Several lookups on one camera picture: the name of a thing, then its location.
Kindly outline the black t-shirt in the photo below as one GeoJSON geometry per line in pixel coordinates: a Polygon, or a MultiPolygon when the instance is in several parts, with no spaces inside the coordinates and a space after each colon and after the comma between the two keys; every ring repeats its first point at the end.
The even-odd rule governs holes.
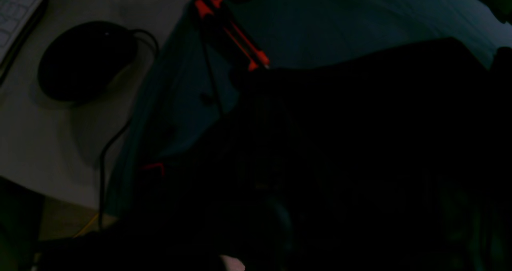
{"type": "Polygon", "coordinates": [[[510,271],[511,48],[448,38],[240,99],[130,220],[141,271],[510,271]]]}

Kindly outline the white keyboard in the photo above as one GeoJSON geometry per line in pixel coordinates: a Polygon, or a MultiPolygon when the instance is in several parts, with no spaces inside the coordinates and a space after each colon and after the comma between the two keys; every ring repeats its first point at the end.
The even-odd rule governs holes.
{"type": "Polygon", "coordinates": [[[1,75],[12,65],[46,0],[0,0],[1,75]]]}

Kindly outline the teal table cloth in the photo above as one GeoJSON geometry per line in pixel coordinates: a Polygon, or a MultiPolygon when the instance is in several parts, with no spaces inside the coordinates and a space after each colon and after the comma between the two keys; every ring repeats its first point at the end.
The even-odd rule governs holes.
{"type": "MultiPolygon", "coordinates": [[[[454,37],[486,67],[511,45],[511,26],[478,0],[253,0],[231,5],[272,67],[317,67],[401,44],[454,37]]],[[[133,122],[106,191],[106,212],[132,203],[136,159],[186,151],[216,119],[200,35],[184,14],[143,80],[133,122]]]]}

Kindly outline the black computer mouse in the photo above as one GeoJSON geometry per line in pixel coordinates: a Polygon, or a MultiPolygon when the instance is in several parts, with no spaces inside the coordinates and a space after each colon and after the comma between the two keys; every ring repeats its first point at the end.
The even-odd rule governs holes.
{"type": "Polygon", "coordinates": [[[137,56],[131,30],[106,21],[86,22],[65,31],[44,51],[37,72],[41,91],[62,102],[92,99],[137,56]]]}

